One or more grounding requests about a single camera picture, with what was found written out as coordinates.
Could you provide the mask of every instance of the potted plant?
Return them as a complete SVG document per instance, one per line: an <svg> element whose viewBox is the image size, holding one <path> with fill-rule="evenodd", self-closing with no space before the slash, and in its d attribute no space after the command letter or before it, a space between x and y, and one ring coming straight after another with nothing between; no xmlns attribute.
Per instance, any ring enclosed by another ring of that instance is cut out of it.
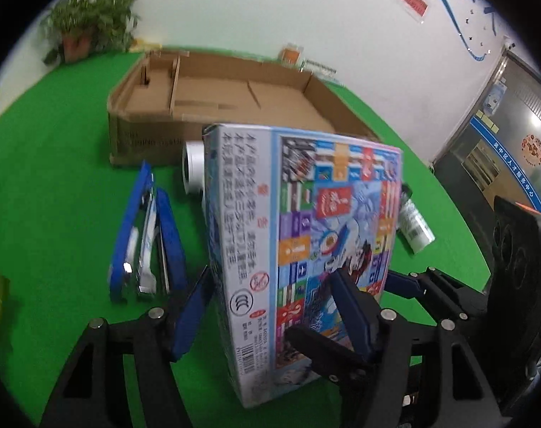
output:
<svg viewBox="0 0 541 428"><path fill-rule="evenodd" d="M54 63L86 58L91 52L126 51L138 17L136 0L59 0L41 21L45 35L55 45L44 58Z"/></svg>

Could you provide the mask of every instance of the terracotta pot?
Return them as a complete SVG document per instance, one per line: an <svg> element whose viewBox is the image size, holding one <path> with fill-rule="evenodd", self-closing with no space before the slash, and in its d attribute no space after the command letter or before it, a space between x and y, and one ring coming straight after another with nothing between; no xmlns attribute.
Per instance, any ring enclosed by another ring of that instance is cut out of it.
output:
<svg viewBox="0 0 541 428"><path fill-rule="evenodd" d="M84 31L80 35L63 34L64 62L70 64L88 57L92 45L92 31Z"/></svg>

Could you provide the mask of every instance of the green leaves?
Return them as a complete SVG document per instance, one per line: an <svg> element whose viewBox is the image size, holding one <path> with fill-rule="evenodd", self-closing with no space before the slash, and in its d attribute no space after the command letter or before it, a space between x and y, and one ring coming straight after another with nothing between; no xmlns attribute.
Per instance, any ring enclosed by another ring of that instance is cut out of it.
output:
<svg viewBox="0 0 541 428"><path fill-rule="evenodd" d="M94 51L127 50L139 17L132 13L136 0L59 0L41 20L46 38L56 46L63 34L92 34ZM47 55L52 59L54 53Z"/></svg>

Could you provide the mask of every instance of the doorway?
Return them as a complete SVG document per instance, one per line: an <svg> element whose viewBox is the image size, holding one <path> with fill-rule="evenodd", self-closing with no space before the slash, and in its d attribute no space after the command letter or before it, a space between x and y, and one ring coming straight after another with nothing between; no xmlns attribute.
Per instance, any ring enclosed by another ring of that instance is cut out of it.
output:
<svg viewBox="0 0 541 428"><path fill-rule="evenodd" d="M506 52L434 168L492 271L494 197L541 212L541 77Z"/></svg>

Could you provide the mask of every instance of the stapler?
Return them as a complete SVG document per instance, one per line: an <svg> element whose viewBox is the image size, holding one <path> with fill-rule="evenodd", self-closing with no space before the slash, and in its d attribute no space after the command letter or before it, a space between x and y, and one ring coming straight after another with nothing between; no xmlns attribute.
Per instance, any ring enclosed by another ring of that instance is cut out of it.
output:
<svg viewBox="0 0 541 428"><path fill-rule="evenodd" d="M136 226L138 213L145 209L141 229L140 250L135 268L135 254L140 230ZM177 226L173 219L167 193L154 186L153 173L145 161L134 183L128 206L116 239L110 275L110 299L120 302L124 288L135 283L140 297L153 297L159 290L157 277L151 270L152 249L157 244L163 290L187 286L186 259Z"/></svg>

